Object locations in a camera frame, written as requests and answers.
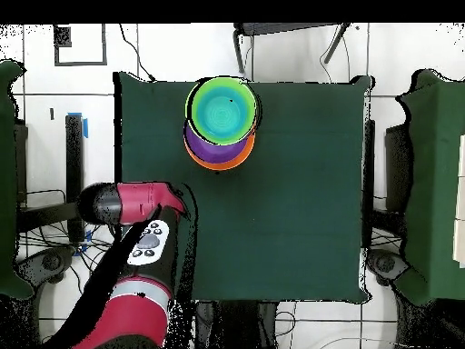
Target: green bowl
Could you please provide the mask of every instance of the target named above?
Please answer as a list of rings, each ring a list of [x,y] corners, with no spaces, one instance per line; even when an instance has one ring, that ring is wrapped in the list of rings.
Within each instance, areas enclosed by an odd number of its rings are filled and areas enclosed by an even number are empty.
[[[199,83],[186,102],[193,131],[215,145],[240,142],[251,131],[256,99],[244,80],[220,76]]]

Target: white floor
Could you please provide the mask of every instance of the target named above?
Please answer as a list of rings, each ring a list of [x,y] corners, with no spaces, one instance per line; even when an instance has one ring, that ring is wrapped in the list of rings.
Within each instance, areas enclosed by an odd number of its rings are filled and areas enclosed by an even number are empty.
[[[406,92],[415,70],[433,68],[450,79],[465,76],[465,41],[459,25],[354,23],[338,46],[327,70],[333,82],[372,75],[371,118],[376,121],[375,189],[386,195],[383,134],[404,122],[405,114],[394,100]],[[61,48],[62,61],[98,61],[102,54],[99,25],[72,25],[73,47]],[[320,57],[334,35],[335,26],[283,34],[257,36],[254,81],[329,82]],[[214,75],[238,75],[233,48],[233,24],[124,25],[126,38],[138,48],[145,69],[158,80],[195,81]],[[118,25],[106,25],[107,66],[54,66],[50,25],[8,25],[0,28],[0,59],[25,63],[27,72],[13,86],[19,117],[29,126],[28,191],[65,188],[64,117],[82,113],[88,119],[84,139],[84,182],[112,181],[114,177],[114,99],[112,71],[132,72],[147,79],[137,57],[122,38]],[[245,60],[250,39],[242,40]],[[246,73],[251,78],[252,52]],[[54,120],[50,109],[54,109]],[[58,193],[31,195],[31,206],[60,202]],[[375,199],[378,208],[383,199]],[[49,234],[57,234],[47,228]],[[99,230],[98,238],[112,237]],[[40,246],[28,245],[32,254]],[[25,257],[22,247],[19,257]],[[89,250],[89,256],[95,252]],[[81,287],[89,273],[81,260],[73,267]],[[372,299],[364,305],[344,303],[282,303],[280,310],[294,314],[295,328],[278,337],[281,349],[392,349],[396,334],[396,307],[391,289],[380,287],[367,273]],[[77,299],[72,271],[57,285],[48,284],[40,306],[41,334],[53,334]],[[277,333],[292,328],[291,316],[278,315]]]

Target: green tablecloth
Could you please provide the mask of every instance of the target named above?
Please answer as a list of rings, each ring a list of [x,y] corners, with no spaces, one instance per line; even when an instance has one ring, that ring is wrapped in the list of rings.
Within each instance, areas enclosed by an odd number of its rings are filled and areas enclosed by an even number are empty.
[[[251,84],[262,102],[255,146],[221,173],[196,164],[183,144],[194,83],[148,84],[125,73],[119,83],[123,181],[193,190],[195,299],[366,300],[359,255],[369,77],[353,85]]]
[[[418,305],[436,298],[465,300],[465,269],[452,259],[465,84],[425,70],[400,100],[413,148],[404,250],[412,268],[396,285]]]
[[[16,62],[0,61],[0,294],[25,299],[34,294],[32,286],[13,269],[16,256],[16,152],[15,105],[11,84],[23,74]]]

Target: orange bowl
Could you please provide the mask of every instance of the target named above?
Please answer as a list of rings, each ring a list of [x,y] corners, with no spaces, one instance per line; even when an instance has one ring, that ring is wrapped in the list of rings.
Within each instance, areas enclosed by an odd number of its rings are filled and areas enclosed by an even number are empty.
[[[243,150],[235,158],[233,158],[231,161],[224,162],[224,163],[221,163],[221,164],[211,164],[209,162],[203,161],[198,156],[196,156],[191,151],[191,149],[189,148],[189,145],[186,143],[185,138],[184,138],[185,148],[186,148],[187,152],[189,153],[189,155],[191,156],[191,158],[197,164],[199,164],[200,166],[203,166],[203,167],[205,167],[207,169],[214,170],[214,171],[229,170],[229,169],[232,169],[232,168],[240,165],[243,161],[245,161],[247,159],[249,154],[252,152],[254,143],[255,143],[255,133],[252,133],[247,138],[247,142],[246,142],[245,147],[243,148]]]

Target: stacked bowls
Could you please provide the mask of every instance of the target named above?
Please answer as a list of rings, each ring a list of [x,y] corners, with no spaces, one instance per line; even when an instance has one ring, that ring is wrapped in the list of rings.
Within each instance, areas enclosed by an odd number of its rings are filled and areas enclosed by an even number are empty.
[[[249,156],[258,122],[257,98],[246,80],[219,76],[199,81],[185,105],[184,144],[211,170],[228,170]]]

